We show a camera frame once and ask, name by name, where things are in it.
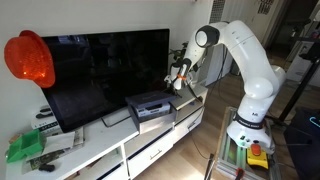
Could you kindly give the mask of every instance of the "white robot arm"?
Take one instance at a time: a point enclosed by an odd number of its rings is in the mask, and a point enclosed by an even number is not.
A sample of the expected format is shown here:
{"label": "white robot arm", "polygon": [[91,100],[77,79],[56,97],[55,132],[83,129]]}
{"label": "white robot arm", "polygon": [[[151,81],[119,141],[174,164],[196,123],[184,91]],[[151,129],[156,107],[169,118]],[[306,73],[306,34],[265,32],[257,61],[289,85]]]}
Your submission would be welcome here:
{"label": "white robot arm", "polygon": [[238,64],[246,93],[227,128],[228,135],[240,147],[259,143],[261,147],[271,148],[271,137],[262,123],[285,80],[285,72],[269,64],[265,50],[243,22],[213,23],[194,32],[182,62],[171,67],[170,82],[176,90],[181,89],[187,73],[201,59],[205,48],[218,44],[224,44]]}

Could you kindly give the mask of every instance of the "green box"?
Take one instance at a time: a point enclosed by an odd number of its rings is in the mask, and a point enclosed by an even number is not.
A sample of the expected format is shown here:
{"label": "green box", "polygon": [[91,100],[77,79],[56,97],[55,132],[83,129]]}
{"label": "green box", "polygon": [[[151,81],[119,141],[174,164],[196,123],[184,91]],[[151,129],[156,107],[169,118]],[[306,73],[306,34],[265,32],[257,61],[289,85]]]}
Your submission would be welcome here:
{"label": "green box", "polygon": [[30,131],[22,136],[22,152],[30,156],[43,150],[43,138],[39,129]]}
{"label": "green box", "polygon": [[8,151],[7,163],[15,162],[20,159],[23,159],[26,155],[21,151],[22,147],[22,138],[19,137],[15,142],[10,144]]}

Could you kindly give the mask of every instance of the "white tv cabinet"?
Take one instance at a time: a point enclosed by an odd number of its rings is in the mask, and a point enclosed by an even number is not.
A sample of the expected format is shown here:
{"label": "white tv cabinet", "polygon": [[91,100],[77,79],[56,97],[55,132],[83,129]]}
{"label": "white tv cabinet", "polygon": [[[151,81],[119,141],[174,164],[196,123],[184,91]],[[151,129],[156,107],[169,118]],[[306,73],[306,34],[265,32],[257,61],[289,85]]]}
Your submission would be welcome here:
{"label": "white tv cabinet", "polygon": [[[187,88],[179,91],[181,98],[172,102],[177,110],[173,124],[139,135],[131,118],[110,128],[97,121],[85,126],[83,148],[50,163],[56,166],[54,172],[35,170],[24,174],[20,161],[7,165],[6,178],[66,179],[79,172],[74,179],[134,179],[200,124],[207,88],[196,85],[193,90],[202,102],[195,100]],[[120,114],[126,117],[129,113],[124,109]]]}

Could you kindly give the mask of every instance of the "cabinet drawer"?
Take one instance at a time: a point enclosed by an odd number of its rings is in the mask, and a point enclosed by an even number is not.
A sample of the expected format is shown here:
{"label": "cabinet drawer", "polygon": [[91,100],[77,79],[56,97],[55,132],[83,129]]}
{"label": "cabinet drawer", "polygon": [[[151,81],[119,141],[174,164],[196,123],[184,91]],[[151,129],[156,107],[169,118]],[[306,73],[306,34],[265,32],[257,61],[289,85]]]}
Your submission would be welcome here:
{"label": "cabinet drawer", "polygon": [[114,180],[114,179],[128,180],[129,176],[126,168],[124,167],[124,165],[122,165],[102,179],[103,180]]}
{"label": "cabinet drawer", "polygon": [[129,173],[131,179],[135,178],[144,169],[159,159],[173,146],[173,132],[170,131],[152,145],[141,151],[128,161]]}
{"label": "cabinet drawer", "polygon": [[174,129],[174,143],[179,141],[183,136],[189,133],[192,129],[198,126],[201,122],[204,107],[198,109],[191,116],[181,121]]}

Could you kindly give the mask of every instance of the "flat screen tv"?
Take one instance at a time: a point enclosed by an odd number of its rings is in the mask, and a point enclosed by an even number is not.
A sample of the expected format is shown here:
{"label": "flat screen tv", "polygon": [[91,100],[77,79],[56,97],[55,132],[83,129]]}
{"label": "flat screen tv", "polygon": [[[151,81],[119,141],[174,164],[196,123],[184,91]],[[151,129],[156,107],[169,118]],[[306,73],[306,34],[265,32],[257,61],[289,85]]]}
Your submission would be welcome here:
{"label": "flat screen tv", "polygon": [[127,106],[125,97],[167,87],[169,29],[42,38],[56,75],[42,91],[64,132]]}

